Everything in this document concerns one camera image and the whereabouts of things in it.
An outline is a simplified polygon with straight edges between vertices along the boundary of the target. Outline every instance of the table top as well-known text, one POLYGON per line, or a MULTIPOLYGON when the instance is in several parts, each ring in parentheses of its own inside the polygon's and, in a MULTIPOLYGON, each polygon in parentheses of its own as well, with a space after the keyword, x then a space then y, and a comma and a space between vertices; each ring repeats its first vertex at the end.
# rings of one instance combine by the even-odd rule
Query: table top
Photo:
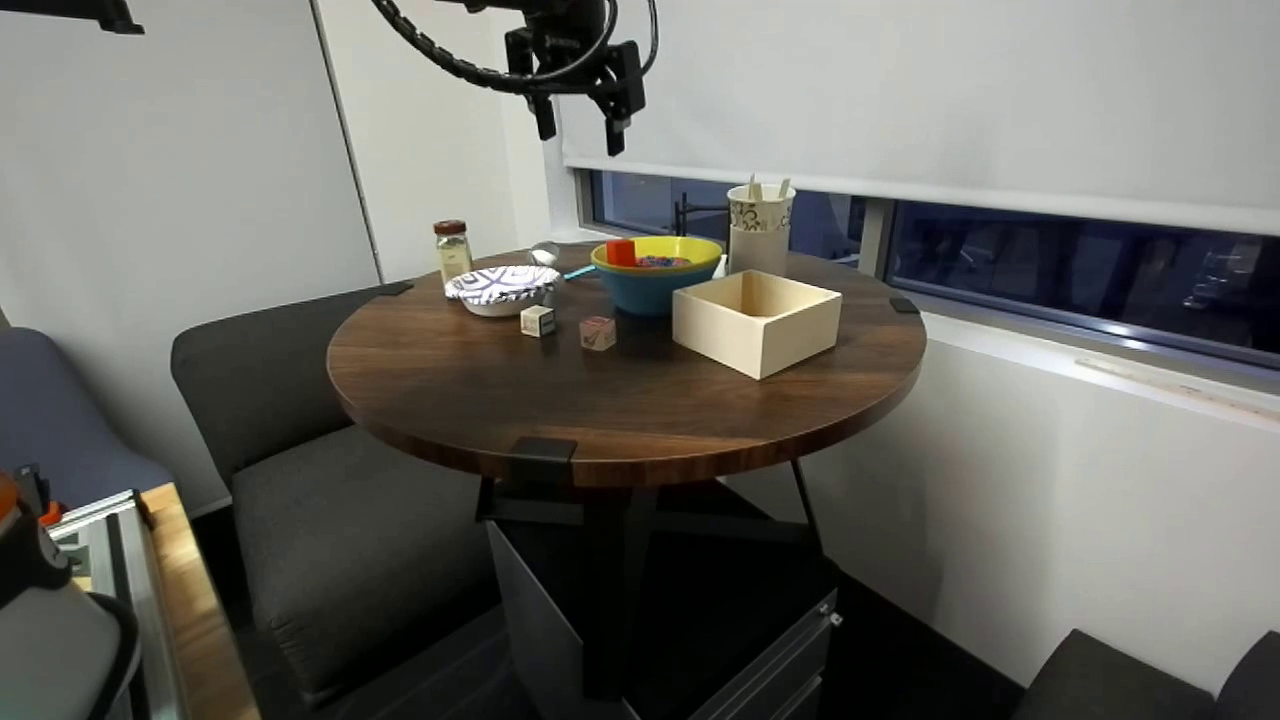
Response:
POLYGON ((789 257, 791 279, 844 294, 840 336, 768 380, 672 339, 672 319, 615 315, 615 348, 576 323, 612 315, 604 282, 557 287, 557 330, 478 319, 439 275, 356 309, 329 342, 329 380, 372 437, 475 476, 508 476, 518 438, 570 438, 576 486, 661 486, 819 451, 876 422, 915 380, 921 313, 872 275, 789 257))

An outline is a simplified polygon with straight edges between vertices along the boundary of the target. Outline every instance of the black cable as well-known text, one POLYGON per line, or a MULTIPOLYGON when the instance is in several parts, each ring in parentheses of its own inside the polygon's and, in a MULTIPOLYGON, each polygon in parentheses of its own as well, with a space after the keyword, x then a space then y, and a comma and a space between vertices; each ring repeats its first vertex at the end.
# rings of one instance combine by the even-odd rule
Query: black cable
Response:
POLYGON ((592 49, 582 49, 582 55, 576 55, 570 62, 563 69, 553 69, 553 72, 533 72, 533 77, 508 77, 508 72, 491 72, 491 69, 478 69, 470 60, 459 60, 453 55, 447 49, 439 49, 429 31, 421 31, 395 0, 372 0, 385 19, 415 49, 423 52, 432 62, 439 62, 447 77, 459 77, 469 82, 478 82, 478 89, 497 89, 497 93, 515 93, 515 95, 539 95, 539 93, 553 93, 557 81, 594 62, 615 31, 615 0, 609 0, 609 19, 600 26, 600 36, 592 40, 592 49))

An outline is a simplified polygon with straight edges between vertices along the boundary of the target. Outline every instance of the wooden box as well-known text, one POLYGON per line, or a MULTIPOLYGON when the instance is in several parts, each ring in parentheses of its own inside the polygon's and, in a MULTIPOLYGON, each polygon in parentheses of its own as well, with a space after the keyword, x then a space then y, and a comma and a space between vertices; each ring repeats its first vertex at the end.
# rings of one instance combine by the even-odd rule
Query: wooden box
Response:
POLYGON ((837 348, 840 293, 773 272, 719 275, 677 293, 672 336, 714 364, 762 380, 837 348))

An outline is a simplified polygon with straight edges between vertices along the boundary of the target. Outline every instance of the blue bowl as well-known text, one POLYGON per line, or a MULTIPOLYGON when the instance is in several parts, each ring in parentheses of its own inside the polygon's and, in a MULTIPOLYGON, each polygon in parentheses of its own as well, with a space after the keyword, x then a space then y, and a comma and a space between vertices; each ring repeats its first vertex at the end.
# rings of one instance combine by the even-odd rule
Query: blue bowl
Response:
POLYGON ((612 309, 628 315, 672 315, 672 293, 719 269, 719 242, 705 237, 631 237, 631 242, 638 262, 609 262, 609 242, 592 246, 612 309))

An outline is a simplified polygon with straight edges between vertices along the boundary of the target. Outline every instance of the white wall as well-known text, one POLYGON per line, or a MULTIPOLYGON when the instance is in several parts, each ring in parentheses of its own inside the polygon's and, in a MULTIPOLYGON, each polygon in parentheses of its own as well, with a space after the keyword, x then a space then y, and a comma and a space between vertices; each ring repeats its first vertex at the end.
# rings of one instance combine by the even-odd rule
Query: white wall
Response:
MULTIPOLYGON (((927 315, 910 396, 811 457, 829 557, 1028 684, 1067 628, 1218 686, 1280 628, 1280 399, 927 315)), ((782 476, 738 478, 797 515, 782 476)))
MULTIPOLYGON (((401 7, 447 52, 489 69, 502 69, 502 31, 518 19, 459 2, 401 7)), ((553 203, 547 146, 518 95, 439 72, 367 0, 319 0, 315 13, 387 279, 434 269, 432 218, 442 216, 469 218, 475 257, 557 237, 557 206, 570 203, 553 203)))
POLYGON ((375 262, 309 2, 130 13, 143 36, 0 13, 0 309, 53 330, 203 511, 223 486, 170 336, 375 262))

